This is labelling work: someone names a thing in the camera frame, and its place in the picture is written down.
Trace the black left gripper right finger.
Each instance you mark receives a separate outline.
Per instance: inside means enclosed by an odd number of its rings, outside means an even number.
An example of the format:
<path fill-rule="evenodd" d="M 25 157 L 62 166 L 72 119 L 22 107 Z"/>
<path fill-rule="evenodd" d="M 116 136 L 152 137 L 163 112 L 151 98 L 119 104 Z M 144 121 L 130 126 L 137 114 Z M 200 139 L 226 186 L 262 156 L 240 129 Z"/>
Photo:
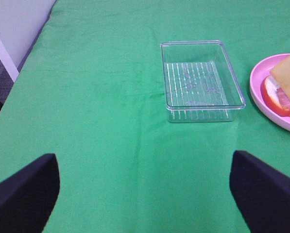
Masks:
<path fill-rule="evenodd" d="M 250 232 L 290 233 L 290 177 L 237 150 L 229 188 Z"/>

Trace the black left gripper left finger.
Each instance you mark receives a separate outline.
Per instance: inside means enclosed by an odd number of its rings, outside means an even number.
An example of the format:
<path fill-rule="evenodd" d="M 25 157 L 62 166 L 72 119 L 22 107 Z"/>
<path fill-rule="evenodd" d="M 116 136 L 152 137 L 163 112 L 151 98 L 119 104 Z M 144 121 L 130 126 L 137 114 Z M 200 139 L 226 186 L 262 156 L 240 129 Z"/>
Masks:
<path fill-rule="evenodd" d="M 55 154 L 44 154 L 0 182 L 0 233 L 40 233 L 60 191 Z"/>

